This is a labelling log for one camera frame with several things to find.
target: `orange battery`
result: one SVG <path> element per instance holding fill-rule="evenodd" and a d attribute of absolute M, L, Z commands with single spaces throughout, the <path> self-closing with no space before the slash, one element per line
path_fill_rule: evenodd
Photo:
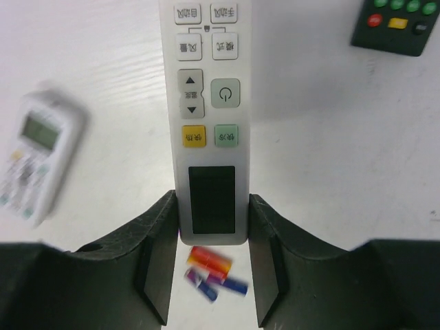
<path fill-rule="evenodd" d="M 228 277 L 228 272 L 224 272 L 222 269 L 219 269 L 217 267 L 215 267 L 214 264 L 212 263 L 202 263 L 200 261 L 198 261 L 195 257 L 193 256 L 189 256 L 188 260 L 186 261 L 187 263 L 197 266 L 203 270 L 206 270 L 209 272 L 209 274 L 212 274 L 216 277 L 221 278 L 222 280 L 225 280 Z"/>
<path fill-rule="evenodd" d="M 200 263 L 212 265 L 214 268 L 219 269 L 226 274 L 232 267 L 231 259 L 221 256 L 205 247 L 193 247 L 190 256 L 198 260 Z"/>

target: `air conditioner remote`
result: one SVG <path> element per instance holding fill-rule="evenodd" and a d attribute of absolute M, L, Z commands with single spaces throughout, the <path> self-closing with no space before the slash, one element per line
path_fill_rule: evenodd
<path fill-rule="evenodd" d="M 248 237 L 250 0 L 159 0 L 181 239 Z"/>

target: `display screen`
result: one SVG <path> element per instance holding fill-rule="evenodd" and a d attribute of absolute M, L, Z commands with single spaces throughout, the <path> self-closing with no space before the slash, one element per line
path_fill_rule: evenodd
<path fill-rule="evenodd" d="M 28 116 L 21 135 L 52 151 L 59 134 L 58 131 Z"/>

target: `blue battery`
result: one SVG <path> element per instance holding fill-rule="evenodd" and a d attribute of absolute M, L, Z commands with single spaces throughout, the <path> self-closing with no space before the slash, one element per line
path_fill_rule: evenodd
<path fill-rule="evenodd" d="M 188 269 L 185 273 L 185 277 L 199 290 L 202 294 L 208 298 L 211 302 L 217 299 L 219 293 L 211 288 L 201 277 L 194 268 Z"/>
<path fill-rule="evenodd" d="M 226 287 L 232 291 L 238 292 L 240 294 L 246 295 L 248 292 L 248 284 L 240 280 L 233 278 L 227 278 L 225 280 L 218 278 L 214 275 L 209 275 L 206 279 L 207 284 L 216 284 L 222 287 Z"/>

